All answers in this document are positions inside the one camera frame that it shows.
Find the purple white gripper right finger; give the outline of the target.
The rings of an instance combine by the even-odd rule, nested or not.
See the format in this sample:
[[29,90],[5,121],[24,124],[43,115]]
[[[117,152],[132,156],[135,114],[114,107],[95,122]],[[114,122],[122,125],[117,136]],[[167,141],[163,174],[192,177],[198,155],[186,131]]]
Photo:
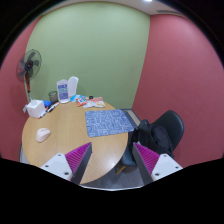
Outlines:
[[145,146],[134,143],[132,150],[145,185],[182,169],[168,154],[157,154]]

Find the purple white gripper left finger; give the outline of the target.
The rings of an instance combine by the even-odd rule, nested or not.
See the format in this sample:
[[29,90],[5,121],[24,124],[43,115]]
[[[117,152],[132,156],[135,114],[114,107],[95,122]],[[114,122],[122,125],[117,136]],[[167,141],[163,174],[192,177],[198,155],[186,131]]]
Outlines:
[[80,184],[88,161],[92,154],[92,143],[89,142],[63,154],[57,153],[41,168],[77,185]]

